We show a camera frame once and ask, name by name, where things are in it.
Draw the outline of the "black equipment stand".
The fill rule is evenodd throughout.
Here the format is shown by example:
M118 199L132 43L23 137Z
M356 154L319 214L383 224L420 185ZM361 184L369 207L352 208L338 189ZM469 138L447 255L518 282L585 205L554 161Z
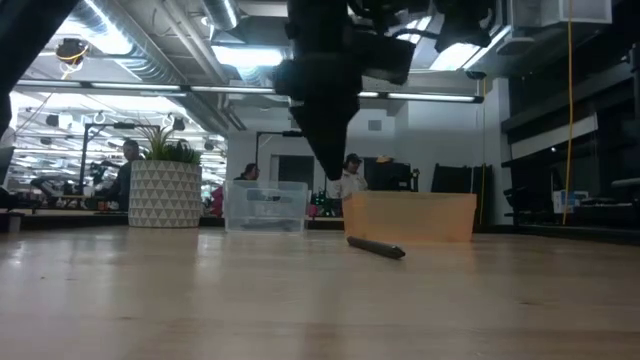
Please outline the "black equipment stand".
M364 178L370 191L418 192L417 168L391 157L365 157Z

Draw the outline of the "blue and white box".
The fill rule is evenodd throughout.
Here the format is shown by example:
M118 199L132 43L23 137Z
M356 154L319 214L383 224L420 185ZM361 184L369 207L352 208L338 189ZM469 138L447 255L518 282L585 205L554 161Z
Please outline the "blue and white box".
M574 212L574 208L588 197L588 191L570 191L569 195L566 195L565 190L554 191L552 194L553 211L555 214L563 214L564 211L571 214Z

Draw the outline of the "green potted plant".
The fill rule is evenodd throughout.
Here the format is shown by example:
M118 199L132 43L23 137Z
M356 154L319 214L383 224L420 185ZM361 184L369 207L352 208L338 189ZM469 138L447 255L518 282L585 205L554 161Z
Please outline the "green potted plant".
M192 148L187 142L170 139L173 129L144 124L136 124L134 128L148 142L148 146L141 151L145 160L201 164L201 152Z

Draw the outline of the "white triangle-patterned planter pot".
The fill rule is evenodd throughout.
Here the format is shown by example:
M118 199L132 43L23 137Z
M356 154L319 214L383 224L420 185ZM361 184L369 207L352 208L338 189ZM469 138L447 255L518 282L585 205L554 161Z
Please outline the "white triangle-patterned planter pot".
M132 163L128 223L139 228L195 228L202 215L202 168L160 160Z

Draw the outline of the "long ceiling light bar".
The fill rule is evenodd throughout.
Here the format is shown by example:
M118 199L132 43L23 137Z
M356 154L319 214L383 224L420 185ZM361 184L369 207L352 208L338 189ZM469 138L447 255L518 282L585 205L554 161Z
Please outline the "long ceiling light bar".
M240 95L275 95L276 92L268 87L240 87L231 85L172 85L118 82L89 82L47 79L20 79L14 86L15 90L23 91L53 91L70 93L88 93L89 91L120 91L150 93L152 96L184 96L186 93L216 93ZM422 101L445 103L473 103L484 101L479 95L457 95L444 93L409 93L388 91L362 91L358 94L362 99L394 100L394 101Z

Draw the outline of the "small white cup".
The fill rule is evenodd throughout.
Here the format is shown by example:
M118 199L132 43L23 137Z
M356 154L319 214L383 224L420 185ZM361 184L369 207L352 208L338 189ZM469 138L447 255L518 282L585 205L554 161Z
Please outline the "small white cup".
M23 213L2 212L0 213L0 233L17 233L20 231Z

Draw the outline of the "white ceiling unit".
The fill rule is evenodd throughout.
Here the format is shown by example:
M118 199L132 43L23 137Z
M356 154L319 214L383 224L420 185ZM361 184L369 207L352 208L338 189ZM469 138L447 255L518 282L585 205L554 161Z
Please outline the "white ceiling unit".
M507 0L511 23L516 27L546 27L569 20L610 24L612 0Z

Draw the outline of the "clear plastic bin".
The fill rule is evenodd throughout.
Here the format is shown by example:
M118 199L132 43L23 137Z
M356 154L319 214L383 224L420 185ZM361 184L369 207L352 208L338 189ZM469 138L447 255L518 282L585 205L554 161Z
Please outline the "clear plastic bin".
M309 189L304 182L228 181L224 186L223 218L227 232L302 233L305 230ZM243 230L254 221L294 220L298 232Z

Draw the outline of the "black folded panels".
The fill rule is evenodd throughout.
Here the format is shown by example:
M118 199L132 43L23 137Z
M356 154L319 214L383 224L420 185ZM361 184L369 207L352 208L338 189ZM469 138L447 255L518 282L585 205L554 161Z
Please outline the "black folded panels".
M444 166L434 168L431 191L434 193L472 193L476 195L476 225L493 224L494 173L491 165Z

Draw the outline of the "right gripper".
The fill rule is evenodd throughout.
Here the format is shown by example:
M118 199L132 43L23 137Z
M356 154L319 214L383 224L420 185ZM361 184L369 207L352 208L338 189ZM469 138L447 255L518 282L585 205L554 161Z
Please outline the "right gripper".
M404 84L415 48L406 40L352 29L301 34L292 41L293 57L274 68L273 89L299 103L352 102L363 91L364 76ZM342 177L348 125L359 110L358 105L290 108L330 181Z

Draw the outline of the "tan cardboard box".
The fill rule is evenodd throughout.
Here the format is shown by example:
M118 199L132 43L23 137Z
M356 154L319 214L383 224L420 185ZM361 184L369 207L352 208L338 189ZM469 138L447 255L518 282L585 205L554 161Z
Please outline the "tan cardboard box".
M344 230L384 243L469 242L476 204L470 193L357 192L343 200Z

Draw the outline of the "silver ventilation duct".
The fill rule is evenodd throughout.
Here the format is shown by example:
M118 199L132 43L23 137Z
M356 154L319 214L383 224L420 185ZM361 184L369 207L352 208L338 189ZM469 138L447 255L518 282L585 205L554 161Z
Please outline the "silver ventilation duct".
M98 50L151 83L180 84L185 77L117 0L79 0L68 16Z

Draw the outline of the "round ceiling device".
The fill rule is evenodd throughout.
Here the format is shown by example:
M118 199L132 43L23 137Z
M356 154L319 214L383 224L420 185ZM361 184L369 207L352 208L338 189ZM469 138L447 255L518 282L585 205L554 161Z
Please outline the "round ceiling device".
M55 49L55 56L67 65L80 65L90 49L89 44L79 38L64 38Z

